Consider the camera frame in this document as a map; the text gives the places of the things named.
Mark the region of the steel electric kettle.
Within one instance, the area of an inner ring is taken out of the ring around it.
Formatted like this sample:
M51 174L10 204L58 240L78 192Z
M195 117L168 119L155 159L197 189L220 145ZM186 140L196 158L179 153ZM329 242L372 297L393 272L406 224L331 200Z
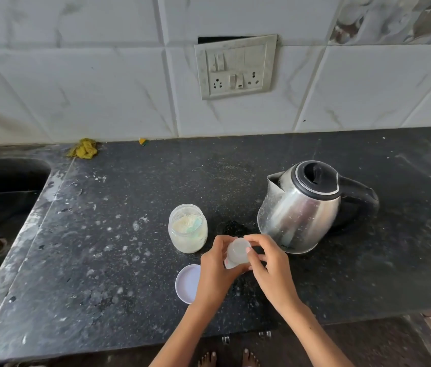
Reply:
M376 192L330 165L306 160L267 176L257 226L286 253L304 254L326 235L355 230L379 211Z

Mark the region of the clear jar of white powder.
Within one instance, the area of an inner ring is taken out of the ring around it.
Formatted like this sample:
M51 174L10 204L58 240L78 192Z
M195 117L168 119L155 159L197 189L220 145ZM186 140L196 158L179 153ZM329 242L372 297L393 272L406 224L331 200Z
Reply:
M206 217L194 204L179 205L170 214L168 232L178 251L185 254L196 253L206 244Z

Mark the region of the person's right forearm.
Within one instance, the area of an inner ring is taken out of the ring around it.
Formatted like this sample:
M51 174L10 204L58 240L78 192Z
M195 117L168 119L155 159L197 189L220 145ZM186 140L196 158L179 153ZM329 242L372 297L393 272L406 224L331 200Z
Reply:
M278 312L293 330L313 367L355 367L300 300L278 307Z

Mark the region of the person's left hand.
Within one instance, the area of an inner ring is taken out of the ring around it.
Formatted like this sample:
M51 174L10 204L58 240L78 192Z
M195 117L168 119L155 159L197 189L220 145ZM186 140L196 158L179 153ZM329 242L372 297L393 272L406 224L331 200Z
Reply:
M212 248L201 256L200 279L194 303L207 308L218 308L235 280L225 280L226 251L236 238L217 235Z

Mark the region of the person's right hand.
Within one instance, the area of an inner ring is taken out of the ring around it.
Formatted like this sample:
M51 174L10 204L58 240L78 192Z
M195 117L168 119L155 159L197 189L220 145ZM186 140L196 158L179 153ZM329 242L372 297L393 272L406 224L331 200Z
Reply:
M249 234L243 238L249 241L248 248L267 257L267 272L253 271L253 274L273 307L278 311L279 306L299 300L287 254L268 235Z

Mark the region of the yellow cloth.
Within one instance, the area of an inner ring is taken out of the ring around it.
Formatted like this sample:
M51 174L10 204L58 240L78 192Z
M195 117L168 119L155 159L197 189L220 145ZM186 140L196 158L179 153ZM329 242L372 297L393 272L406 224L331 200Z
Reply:
M81 139L76 145L74 145L68 152L67 157L78 158L82 160L91 160L97 153L97 142L90 138Z

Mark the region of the person's right foot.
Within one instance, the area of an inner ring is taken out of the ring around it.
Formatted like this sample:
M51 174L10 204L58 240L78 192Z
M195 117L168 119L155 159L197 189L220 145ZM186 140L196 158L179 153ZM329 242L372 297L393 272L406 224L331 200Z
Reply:
M248 348L243 350L241 367L261 367L258 358Z

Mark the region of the white round lid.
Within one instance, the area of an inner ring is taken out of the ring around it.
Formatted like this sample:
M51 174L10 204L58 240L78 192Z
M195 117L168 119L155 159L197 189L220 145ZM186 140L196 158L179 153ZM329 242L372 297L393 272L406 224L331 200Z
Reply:
M175 280L175 291L178 298L185 304L194 302L200 279L200 265L187 265L179 271Z

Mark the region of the small clear plastic cup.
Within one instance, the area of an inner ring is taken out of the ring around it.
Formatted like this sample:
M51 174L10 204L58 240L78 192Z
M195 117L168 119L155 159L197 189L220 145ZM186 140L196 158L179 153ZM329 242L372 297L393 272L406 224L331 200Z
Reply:
M238 265L249 263L246 248L251 247L249 241L244 238L236 238L231 242L226 251L224 265L226 269L235 268Z

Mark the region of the person's left forearm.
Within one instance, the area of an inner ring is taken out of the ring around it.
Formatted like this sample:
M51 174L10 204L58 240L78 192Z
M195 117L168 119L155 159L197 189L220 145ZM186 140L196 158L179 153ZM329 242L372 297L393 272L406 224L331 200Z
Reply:
M202 334L221 302L196 299L149 367L189 367Z

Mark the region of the white wall switch board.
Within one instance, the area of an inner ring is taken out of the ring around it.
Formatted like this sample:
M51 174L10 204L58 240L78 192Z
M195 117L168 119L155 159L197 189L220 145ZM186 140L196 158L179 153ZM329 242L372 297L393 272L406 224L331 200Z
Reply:
M201 99L269 92L278 42L273 34L195 45Z

